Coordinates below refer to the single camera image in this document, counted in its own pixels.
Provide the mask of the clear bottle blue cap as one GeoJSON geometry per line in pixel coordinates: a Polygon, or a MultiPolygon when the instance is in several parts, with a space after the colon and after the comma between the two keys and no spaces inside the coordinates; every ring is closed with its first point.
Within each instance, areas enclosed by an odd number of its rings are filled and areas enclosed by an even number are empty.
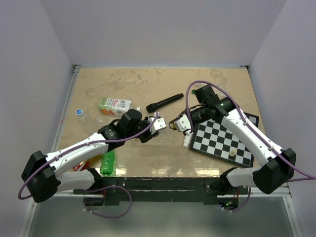
{"type": "Polygon", "coordinates": [[[92,122],[90,113],[83,109],[76,110],[76,117],[81,123],[84,123],[84,124],[92,122]]]}

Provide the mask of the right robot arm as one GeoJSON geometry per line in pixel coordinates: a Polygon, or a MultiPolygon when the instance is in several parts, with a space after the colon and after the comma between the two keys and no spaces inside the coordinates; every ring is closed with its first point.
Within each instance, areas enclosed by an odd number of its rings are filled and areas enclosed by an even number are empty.
{"type": "Polygon", "coordinates": [[[239,186],[255,186],[271,194],[294,176],[296,153],[271,141],[246,117],[231,96],[220,99],[211,85],[195,90],[195,96],[199,107],[194,110],[187,107],[169,123],[170,128],[189,133],[211,119],[232,132],[260,165],[258,168],[234,167],[222,173],[221,192],[231,194],[239,186]]]}

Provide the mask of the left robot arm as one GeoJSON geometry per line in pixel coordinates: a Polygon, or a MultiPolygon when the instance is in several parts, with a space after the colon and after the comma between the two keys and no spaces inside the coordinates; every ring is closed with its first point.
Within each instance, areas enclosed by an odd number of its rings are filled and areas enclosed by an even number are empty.
{"type": "Polygon", "coordinates": [[[128,140],[137,138],[146,143],[158,136],[154,124],[159,118],[159,113],[144,118],[138,110],[130,109],[121,118],[72,146],[48,154],[34,152],[22,172],[24,183],[18,191],[18,198],[33,198],[40,203],[63,191],[81,189],[92,194],[100,192],[102,181],[92,171],[70,169],[82,161],[121,147],[128,140]]]}

